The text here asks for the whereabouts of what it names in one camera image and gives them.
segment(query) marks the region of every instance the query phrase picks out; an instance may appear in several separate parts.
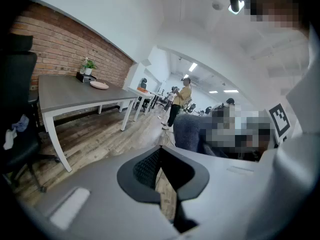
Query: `red brick wall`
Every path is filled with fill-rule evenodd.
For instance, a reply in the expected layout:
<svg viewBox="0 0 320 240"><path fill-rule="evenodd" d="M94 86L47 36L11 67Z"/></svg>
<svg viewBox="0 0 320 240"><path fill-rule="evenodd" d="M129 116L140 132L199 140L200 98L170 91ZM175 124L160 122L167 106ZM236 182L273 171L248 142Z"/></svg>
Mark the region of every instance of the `red brick wall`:
<svg viewBox="0 0 320 240"><path fill-rule="evenodd" d="M85 26L46 6L30 3L16 18L11 32L32 35L32 52L38 56L31 89L38 89L41 74L75 76L85 57L97 69L92 75L123 87L133 61Z"/></svg>

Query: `ceiling light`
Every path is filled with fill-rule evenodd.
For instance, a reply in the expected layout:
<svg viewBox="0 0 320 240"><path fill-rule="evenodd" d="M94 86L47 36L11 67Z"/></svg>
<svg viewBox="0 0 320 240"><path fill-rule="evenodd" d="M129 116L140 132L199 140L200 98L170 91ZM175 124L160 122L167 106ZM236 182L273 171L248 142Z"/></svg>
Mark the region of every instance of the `ceiling light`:
<svg viewBox="0 0 320 240"><path fill-rule="evenodd" d="M238 12L234 12L234 11L231 9L231 4L230 4L228 10L229 10L230 12L232 12L233 14L237 15L244 6L245 6L245 1L242 1L242 2L239 1L239 11L238 11Z"/></svg>
<svg viewBox="0 0 320 240"><path fill-rule="evenodd" d="M198 66L198 64L193 63L193 64L191 65L191 67L189 68L189 71L192 72L192 70L194 70L196 66Z"/></svg>
<svg viewBox="0 0 320 240"><path fill-rule="evenodd" d="M237 90L224 90L225 93L238 93Z"/></svg>

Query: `white plate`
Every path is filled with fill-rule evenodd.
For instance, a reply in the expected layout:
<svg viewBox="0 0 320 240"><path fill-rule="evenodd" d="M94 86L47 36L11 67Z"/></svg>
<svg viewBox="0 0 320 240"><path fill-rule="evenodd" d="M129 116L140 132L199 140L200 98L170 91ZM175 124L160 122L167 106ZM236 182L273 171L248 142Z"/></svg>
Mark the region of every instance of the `white plate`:
<svg viewBox="0 0 320 240"><path fill-rule="evenodd" d="M105 83L97 82L97 81L91 81L90 85L93 86L94 88L101 89L101 90L106 90L109 88L109 86L106 85Z"/></svg>

